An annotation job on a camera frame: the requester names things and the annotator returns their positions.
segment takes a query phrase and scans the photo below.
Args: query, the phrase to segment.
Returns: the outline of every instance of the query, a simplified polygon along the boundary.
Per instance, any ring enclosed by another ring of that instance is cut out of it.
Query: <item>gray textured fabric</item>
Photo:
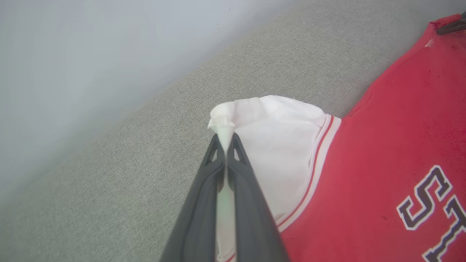
[[[32,184],[0,214],[0,261],[157,261],[212,135],[213,106],[281,95],[343,116],[437,0],[296,2]]]

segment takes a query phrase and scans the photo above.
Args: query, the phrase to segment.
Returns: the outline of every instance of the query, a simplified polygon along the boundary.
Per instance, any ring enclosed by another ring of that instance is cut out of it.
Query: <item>red fabric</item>
[[[429,261],[455,224],[443,209],[453,195],[466,208],[466,32],[435,30],[459,18],[430,23],[342,119],[311,202],[282,232],[291,261]],[[452,189],[439,200],[434,182],[432,214],[408,230],[397,207],[410,196],[421,209],[415,186],[435,165]],[[437,261],[466,261],[466,229]]]

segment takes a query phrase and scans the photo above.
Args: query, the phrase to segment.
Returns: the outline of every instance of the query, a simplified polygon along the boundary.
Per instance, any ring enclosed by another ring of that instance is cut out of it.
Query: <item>clothing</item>
[[[318,128],[309,129],[302,141],[307,155],[288,155],[306,156],[308,172],[298,176],[296,192],[305,187],[304,193],[293,195],[286,214],[276,219],[291,261],[464,261],[466,32],[435,33],[457,19],[460,15],[431,22],[348,116],[326,115],[326,125],[320,118],[315,122]],[[306,115],[303,122],[313,123]],[[278,123],[289,128],[294,145],[297,137],[287,119],[285,114]],[[254,160],[253,145],[266,146],[263,134],[272,129],[261,121],[254,125],[255,131],[241,125],[236,132],[276,215],[275,202],[285,203],[290,190],[270,181],[301,173],[261,171],[267,163]]]

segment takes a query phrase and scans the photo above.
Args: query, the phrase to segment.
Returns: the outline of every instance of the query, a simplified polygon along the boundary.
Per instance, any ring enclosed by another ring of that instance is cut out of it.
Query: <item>white wall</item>
[[[0,198],[290,0],[0,0]]]

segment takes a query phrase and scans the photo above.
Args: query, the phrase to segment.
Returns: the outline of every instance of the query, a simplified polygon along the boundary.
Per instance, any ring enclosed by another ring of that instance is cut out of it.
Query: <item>gray couch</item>
[[[213,106],[281,95],[343,117],[461,0],[296,1],[174,83],[0,214],[0,261],[157,261],[212,133]]]

